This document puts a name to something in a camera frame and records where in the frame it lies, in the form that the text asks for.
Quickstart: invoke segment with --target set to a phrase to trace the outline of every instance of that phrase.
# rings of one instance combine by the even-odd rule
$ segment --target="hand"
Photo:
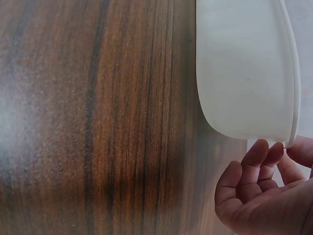
[[[312,168],[313,139],[298,137],[284,154],[258,140],[242,162],[231,162],[215,192],[219,219],[238,235],[313,235],[313,179],[306,180],[296,163]],[[272,180],[274,167],[285,186]]]

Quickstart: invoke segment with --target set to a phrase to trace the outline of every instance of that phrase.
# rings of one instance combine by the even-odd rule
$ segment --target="wooden table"
[[[203,117],[195,4],[0,1],[0,234],[231,234],[246,142]]]

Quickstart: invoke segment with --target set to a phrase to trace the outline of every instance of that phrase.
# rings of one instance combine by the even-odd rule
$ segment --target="white bowl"
[[[305,1],[310,4],[288,0],[287,6]],[[299,119],[313,132],[308,104],[300,117],[298,52],[283,0],[198,0],[197,84],[207,121],[226,136],[291,146]]]

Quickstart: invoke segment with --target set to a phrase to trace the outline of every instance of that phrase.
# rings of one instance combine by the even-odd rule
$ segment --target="dark wood surface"
[[[205,121],[192,0],[0,1],[0,234],[229,235],[245,141]]]

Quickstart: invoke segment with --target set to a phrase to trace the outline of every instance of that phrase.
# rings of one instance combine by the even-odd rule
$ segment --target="finger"
[[[294,145],[287,149],[287,154],[295,162],[311,168],[313,165],[313,139],[297,136]]]
[[[262,192],[277,188],[277,183],[272,180],[275,166],[280,162],[284,155],[284,146],[282,143],[276,143],[268,150],[268,155],[260,166],[258,185]]]
[[[231,226],[231,218],[242,202],[236,198],[236,186],[240,180],[242,168],[239,162],[233,161],[222,174],[215,191],[215,212],[219,219]]]
[[[280,162],[284,155],[284,146],[282,143],[276,143],[268,150],[268,155],[260,166],[258,182],[270,180],[273,177],[275,166]]]
[[[287,154],[284,154],[277,166],[285,185],[298,180],[305,180],[305,176],[297,166],[297,163],[288,157]]]
[[[243,169],[241,179],[236,188],[238,198],[246,203],[262,193],[257,184],[260,166],[268,154],[268,143],[265,140],[258,140],[247,152],[241,162]]]

